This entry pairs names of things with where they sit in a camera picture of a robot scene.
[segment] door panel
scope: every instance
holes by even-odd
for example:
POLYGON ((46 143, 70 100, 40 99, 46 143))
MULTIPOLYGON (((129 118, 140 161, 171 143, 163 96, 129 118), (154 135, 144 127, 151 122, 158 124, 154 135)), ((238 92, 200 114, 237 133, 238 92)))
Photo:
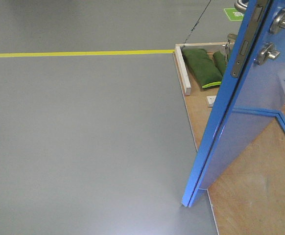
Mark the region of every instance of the door panel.
POLYGON ((285 29, 278 34, 269 33, 276 15, 285 8, 285 0, 272 0, 263 7, 250 51, 237 78, 232 68, 241 53, 248 26, 252 24, 256 7, 261 1, 250 1, 240 27, 236 44, 225 72, 222 85, 211 112, 206 131, 199 147, 183 205, 191 206, 198 192, 207 189, 240 154, 240 152, 274 119, 285 103, 285 29), (263 65, 255 63, 259 52, 273 43, 280 56, 267 60, 263 65))

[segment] blue door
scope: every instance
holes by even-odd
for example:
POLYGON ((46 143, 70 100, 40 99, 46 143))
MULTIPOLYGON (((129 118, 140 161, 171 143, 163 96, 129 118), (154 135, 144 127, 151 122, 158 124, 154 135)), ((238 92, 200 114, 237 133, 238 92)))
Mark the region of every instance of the blue door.
POLYGON ((251 0, 245 11, 182 203, 190 207, 277 118, 285 129, 285 0, 251 0))

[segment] green floor sign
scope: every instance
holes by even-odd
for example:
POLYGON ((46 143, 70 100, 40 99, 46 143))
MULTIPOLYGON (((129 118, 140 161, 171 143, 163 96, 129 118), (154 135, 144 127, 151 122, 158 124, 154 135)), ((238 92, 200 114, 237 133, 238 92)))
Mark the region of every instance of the green floor sign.
POLYGON ((242 21, 244 18, 244 14, 237 11, 235 8, 225 8, 224 11, 230 21, 242 21))

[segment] door lock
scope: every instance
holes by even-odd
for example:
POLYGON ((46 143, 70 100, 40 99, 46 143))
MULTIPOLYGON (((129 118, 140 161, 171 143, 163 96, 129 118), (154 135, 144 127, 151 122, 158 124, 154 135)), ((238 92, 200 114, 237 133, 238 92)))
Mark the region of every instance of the door lock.
POLYGON ((268 59, 275 60, 280 56, 280 52, 275 50, 273 43, 268 43, 256 57, 255 63, 257 65, 263 65, 268 59))

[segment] green sandbag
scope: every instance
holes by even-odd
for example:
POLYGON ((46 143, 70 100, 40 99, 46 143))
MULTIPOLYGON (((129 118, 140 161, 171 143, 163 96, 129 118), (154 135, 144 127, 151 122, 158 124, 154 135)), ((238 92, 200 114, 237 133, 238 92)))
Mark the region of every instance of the green sandbag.
POLYGON ((226 70, 226 63, 225 63, 224 55, 220 51, 217 51, 216 53, 213 54, 213 58, 214 58, 215 66, 220 70, 223 76, 226 70))
POLYGON ((221 84, 223 76, 204 49, 184 49, 183 58, 202 88, 221 84))

